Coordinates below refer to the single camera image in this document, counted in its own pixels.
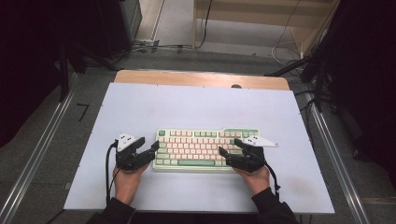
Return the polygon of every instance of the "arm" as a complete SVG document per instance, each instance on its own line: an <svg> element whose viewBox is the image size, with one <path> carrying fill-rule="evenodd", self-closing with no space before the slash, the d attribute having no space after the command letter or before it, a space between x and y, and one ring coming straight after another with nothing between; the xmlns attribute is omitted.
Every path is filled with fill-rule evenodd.
<svg viewBox="0 0 396 224"><path fill-rule="evenodd" d="M133 172L127 172L114 168L114 184L116 196L112 198L101 214L94 214L87 224L123 224L127 223L134 214L134 208L130 206L139 187L140 178L148 168L148 164Z"/></svg>
<svg viewBox="0 0 396 224"><path fill-rule="evenodd" d="M258 220L260 223L298 223L293 212L286 203L281 203L272 193L269 181L269 171L263 166L253 173L234 170L242 176L245 184L249 188L259 211Z"/></svg>

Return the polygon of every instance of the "mechanical keyboard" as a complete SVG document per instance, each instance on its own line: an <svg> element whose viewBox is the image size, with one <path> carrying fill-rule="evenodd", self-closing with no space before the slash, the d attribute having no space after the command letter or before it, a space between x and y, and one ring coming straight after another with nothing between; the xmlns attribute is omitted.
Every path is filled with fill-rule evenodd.
<svg viewBox="0 0 396 224"><path fill-rule="evenodd" d="M233 142L251 135L258 129L226 128L223 130L159 129L156 140L160 148L153 162L155 171L230 173L231 166L219 154L219 147L229 153L243 155Z"/></svg>

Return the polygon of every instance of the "white table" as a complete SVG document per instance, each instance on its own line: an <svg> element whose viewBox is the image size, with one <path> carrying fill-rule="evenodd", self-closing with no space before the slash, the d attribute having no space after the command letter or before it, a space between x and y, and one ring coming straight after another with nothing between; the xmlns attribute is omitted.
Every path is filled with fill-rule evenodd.
<svg viewBox="0 0 396 224"><path fill-rule="evenodd" d="M121 83L111 83L107 90L64 209L105 208L106 151L120 133L145 136L145 150L157 129L178 127L259 128L279 143L279 148L265 149L265 157L282 187L280 201L298 214L334 213L291 91ZM114 164L113 153L110 167ZM132 206L161 212L257 211L237 174L160 173L151 166Z"/></svg>

